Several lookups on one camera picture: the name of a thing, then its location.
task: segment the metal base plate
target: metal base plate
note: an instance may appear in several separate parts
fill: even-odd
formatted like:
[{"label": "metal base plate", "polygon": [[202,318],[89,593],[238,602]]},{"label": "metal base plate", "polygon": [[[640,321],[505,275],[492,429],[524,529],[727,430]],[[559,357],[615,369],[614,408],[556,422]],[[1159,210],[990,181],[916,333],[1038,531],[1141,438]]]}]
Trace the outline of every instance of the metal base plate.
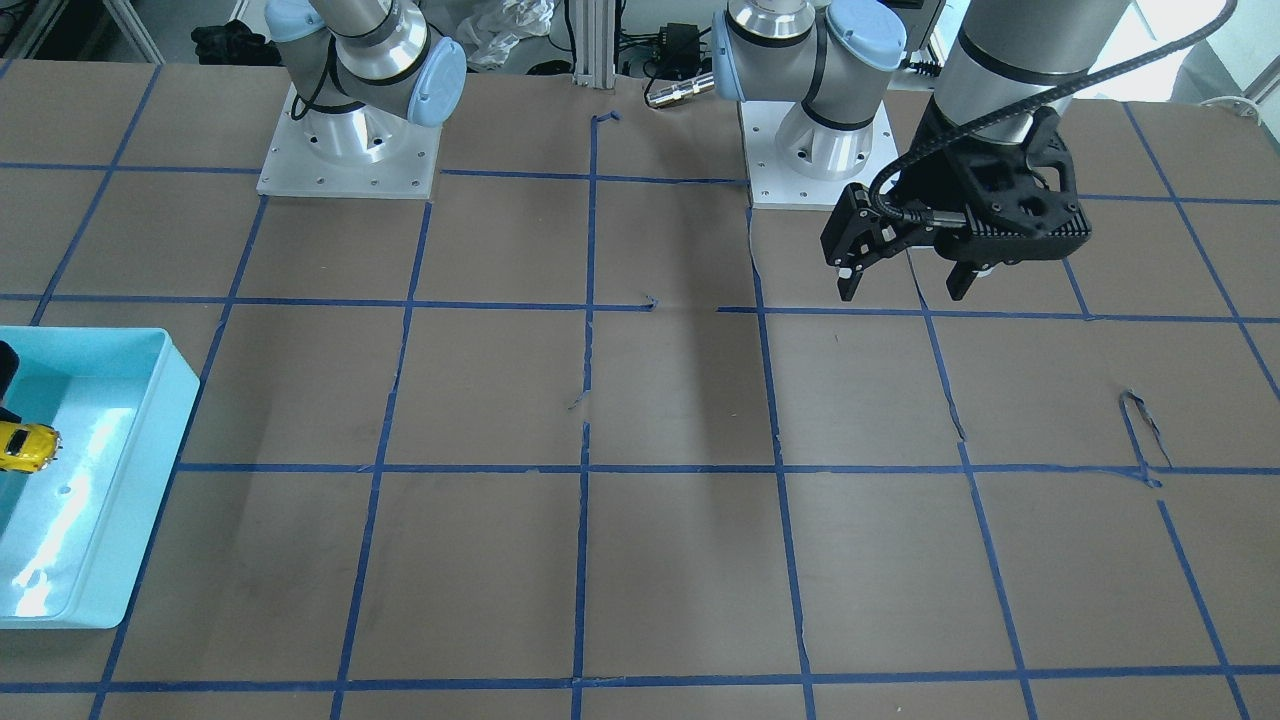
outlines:
[{"label": "metal base plate", "polygon": [[847,179],[820,181],[791,169],[778,155],[773,137],[782,118],[795,102],[741,102],[742,145],[746,150],[746,170],[751,178],[751,206],[780,210],[831,210],[836,200],[851,182],[870,184],[876,173],[897,159],[893,131],[888,114],[881,104],[872,120],[874,142],[870,158],[861,172]]},{"label": "metal base plate", "polygon": [[406,124],[402,151],[367,165],[339,165],[316,155],[298,123],[289,119],[293,86],[275,123],[257,192],[287,197],[374,197],[430,200],[440,128]]}]

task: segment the blue plastic bin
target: blue plastic bin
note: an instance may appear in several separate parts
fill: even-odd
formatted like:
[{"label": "blue plastic bin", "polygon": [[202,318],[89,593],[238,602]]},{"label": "blue plastic bin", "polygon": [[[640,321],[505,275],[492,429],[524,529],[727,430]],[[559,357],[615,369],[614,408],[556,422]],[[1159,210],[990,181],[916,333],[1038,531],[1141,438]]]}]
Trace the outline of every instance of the blue plastic bin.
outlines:
[{"label": "blue plastic bin", "polygon": [[63,437],[0,473],[0,628],[124,618],[200,380],[161,329],[0,327],[22,365],[5,407]]}]

